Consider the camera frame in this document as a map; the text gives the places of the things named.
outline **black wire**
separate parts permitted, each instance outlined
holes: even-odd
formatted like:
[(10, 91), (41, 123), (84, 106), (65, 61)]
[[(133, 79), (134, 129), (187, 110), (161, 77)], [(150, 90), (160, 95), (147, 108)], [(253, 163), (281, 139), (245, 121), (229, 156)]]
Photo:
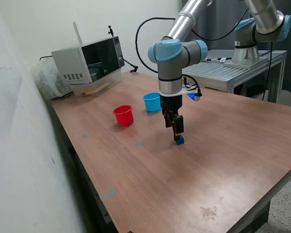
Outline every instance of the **black wire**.
[(199, 34), (197, 34), (194, 30), (191, 30), (191, 31), (192, 31), (196, 36), (198, 36), (199, 38), (201, 38), (201, 39), (203, 39), (203, 40), (208, 40), (208, 41), (221, 40), (221, 39), (227, 37), (228, 35), (230, 35), (230, 34), (231, 34), (231, 33), (232, 33), (236, 28), (237, 28), (237, 26), (240, 24), (240, 22), (242, 21), (244, 15), (247, 13), (248, 10), (249, 10), (249, 9), (245, 10), (245, 12), (243, 13), (241, 19), (238, 21), (238, 23), (235, 25), (235, 27), (234, 27), (231, 31), (229, 31), (229, 33), (227, 33), (227, 34), (225, 34), (224, 36), (221, 36), (221, 37), (219, 37), (219, 38), (217, 38), (217, 39), (206, 39), (206, 38), (200, 36)]
[(145, 23), (147, 23), (147, 22), (149, 22), (149, 21), (151, 21), (151, 20), (155, 20), (155, 19), (175, 20), (175, 18), (164, 18), (164, 17), (153, 17), (153, 18), (149, 18), (149, 19), (147, 19), (147, 20), (144, 21), (142, 24), (140, 24), (139, 27), (138, 27), (138, 29), (137, 29), (136, 37), (135, 37), (135, 46), (136, 46), (137, 56), (138, 56), (140, 62), (141, 62), (141, 63), (142, 63), (146, 68), (148, 68), (149, 70), (151, 70), (152, 72), (154, 72), (154, 73), (158, 73), (156, 70), (153, 70), (152, 68), (148, 67), (148, 66), (146, 65), (146, 63), (144, 63), (144, 61), (142, 60), (142, 58), (141, 58), (141, 56), (140, 56), (140, 54), (139, 54), (139, 50), (138, 50), (138, 34), (139, 34), (139, 31), (140, 31), (141, 27), (142, 27)]
[(41, 59), (43, 59), (43, 58), (47, 58), (47, 57), (52, 57), (52, 56), (40, 57), (40, 60), (39, 60), (39, 61), (41, 61)]
[(130, 66), (134, 66), (132, 63), (130, 63), (130, 62), (128, 62), (128, 61), (126, 61), (125, 59), (124, 59), (124, 62), (126, 62), (126, 63), (128, 63)]
[(268, 66), (267, 78), (266, 78), (266, 82), (265, 82), (265, 86), (264, 86), (264, 93), (263, 93), (263, 98), (262, 98), (262, 100), (264, 100), (265, 92), (266, 92), (266, 88), (267, 88), (267, 83), (268, 83), (268, 79), (269, 79), (269, 77), (270, 77), (270, 73), (271, 73), (272, 54), (273, 54), (272, 52), (273, 52), (273, 43), (271, 42), (270, 64), (269, 64), (269, 66)]
[(198, 91), (201, 92), (200, 86), (199, 86), (199, 84), (198, 84), (198, 82), (197, 82), (197, 80), (195, 78), (193, 78), (192, 76), (190, 76), (188, 74), (183, 74), (182, 76), (188, 77), (188, 78), (192, 79), (194, 81), (194, 83), (195, 83), (195, 84), (193, 84), (193, 85), (191, 85), (191, 86), (188, 87), (187, 86), (186, 79), (184, 80), (184, 85), (185, 85), (186, 88), (191, 88), (191, 87), (195, 86), (193, 89), (190, 89), (188, 91), (194, 91), (194, 90), (198, 89)]
[[(215, 41), (215, 40), (220, 40), (220, 39), (223, 39), (225, 37), (227, 37), (228, 35), (230, 35), (234, 30), (235, 28), (240, 24), (241, 20), (243, 19), (244, 15), (247, 13), (248, 9), (243, 13), (241, 19), (238, 21), (238, 23), (235, 25), (235, 27), (226, 35), (224, 36), (221, 36), (220, 38), (217, 38), (217, 39), (206, 39), (202, 36), (200, 36), (199, 34), (197, 34), (193, 29), (191, 29), (191, 31), (196, 35), (198, 36), (199, 38), (203, 39), (203, 40), (208, 40), (208, 41)], [(142, 22), (142, 24), (139, 25), (138, 29), (137, 29), (137, 32), (136, 32), (136, 37), (135, 37), (135, 46), (136, 46), (136, 52), (137, 52), (137, 56), (140, 60), (140, 62), (146, 67), (148, 68), (149, 70), (151, 70), (152, 72), (154, 73), (158, 73), (156, 70), (153, 70), (152, 68), (150, 68), (146, 63), (144, 63), (144, 61), (142, 60), (141, 56), (140, 56), (140, 53), (139, 53), (139, 50), (138, 50), (138, 34), (139, 34), (139, 31), (141, 29), (141, 27), (151, 21), (151, 20), (155, 20), (155, 19), (161, 19), (161, 20), (175, 20), (175, 18), (166, 18), (166, 17), (153, 17), (153, 18), (149, 18), (147, 19), (146, 21)]]

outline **gray floor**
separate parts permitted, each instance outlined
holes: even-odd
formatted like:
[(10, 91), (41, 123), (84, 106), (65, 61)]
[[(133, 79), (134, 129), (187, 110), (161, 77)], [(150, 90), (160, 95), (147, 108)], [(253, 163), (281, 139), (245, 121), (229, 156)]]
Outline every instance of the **gray floor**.
[[(291, 93), (282, 91), (281, 104), (291, 106)], [(290, 233), (291, 232), (291, 181), (272, 199), (268, 223), (258, 233)]]

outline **small blue cube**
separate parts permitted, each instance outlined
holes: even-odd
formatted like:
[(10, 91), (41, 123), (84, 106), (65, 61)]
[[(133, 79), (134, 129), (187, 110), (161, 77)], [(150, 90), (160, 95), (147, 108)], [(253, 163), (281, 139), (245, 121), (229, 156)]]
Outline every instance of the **small blue cube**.
[(184, 138), (183, 138), (182, 135), (180, 135), (180, 139), (176, 141), (176, 144), (177, 144), (177, 145), (184, 144)]

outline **red cup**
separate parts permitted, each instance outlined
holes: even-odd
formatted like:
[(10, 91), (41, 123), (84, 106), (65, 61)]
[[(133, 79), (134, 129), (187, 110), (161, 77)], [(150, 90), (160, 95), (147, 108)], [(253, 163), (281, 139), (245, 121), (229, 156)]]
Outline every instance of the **red cup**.
[(134, 122), (131, 110), (132, 107), (130, 105), (122, 105), (113, 110), (119, 126), (129, 126)]

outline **blue cup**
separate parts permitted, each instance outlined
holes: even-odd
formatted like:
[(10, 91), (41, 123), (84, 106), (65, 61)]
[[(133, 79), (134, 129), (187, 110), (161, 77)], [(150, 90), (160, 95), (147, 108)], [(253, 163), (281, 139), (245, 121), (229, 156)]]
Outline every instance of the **blue cup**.
[(161, 109), (159, 92), (147, 93), (142, 97), (142, 99), (145, 101), (145, 108), (148, 113), (157, 112)]

